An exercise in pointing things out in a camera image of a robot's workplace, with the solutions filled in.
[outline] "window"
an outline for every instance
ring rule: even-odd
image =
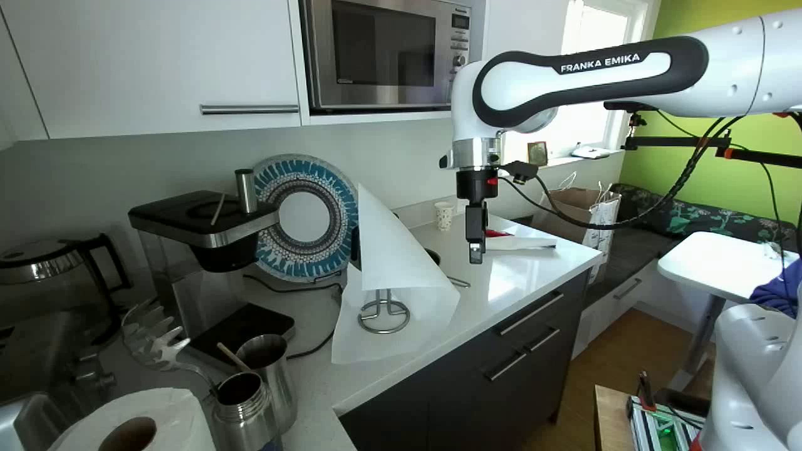
[[[651,35],[658,0],[568,0],[561,54],[621,46]],[[576,145],[618,151],[628,115],[605,111],[602,103],[564,106],[557,118],[536,134],[509,134],[509,151],[519,153],[527,143],[547,141],[549,158],[566,158]]]

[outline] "stainless steel cup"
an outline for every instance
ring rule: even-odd
[[[286,338],[278,333],[254,337],[235,357],[269,383],[276,432],[286,435],[296,421],[296,402],[286,382]]]
[[[226,378],[214,397],[211,432],[216,448],[260,451],[280,448],[270,394],[259,374],[235,374]]]

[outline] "floor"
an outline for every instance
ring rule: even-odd
[[[636,392],[641,371],[665,389],[680,369],[692,337],[640,311],[625,314],[572,362],[557,423],[539,427],[521,451],[593,451],[593,386]],[[711,369],[690,386],[710,398]]]

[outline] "robotic arm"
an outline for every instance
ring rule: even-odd
[[[458,70],[452,93],[455,169],[465,199],[468,262],[483,262],[487,199],[498,197],[502,130],[533,134],[553,108],[636,103],[675,115],[717,118],[802,111],[802,11],[761,15],[702,32],[576,56],[502,54]],[[507,169],[527,178],[521,163]]]

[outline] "glass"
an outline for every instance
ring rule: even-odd
[[[434,86],[434,19],[334,2],[339,86]]]

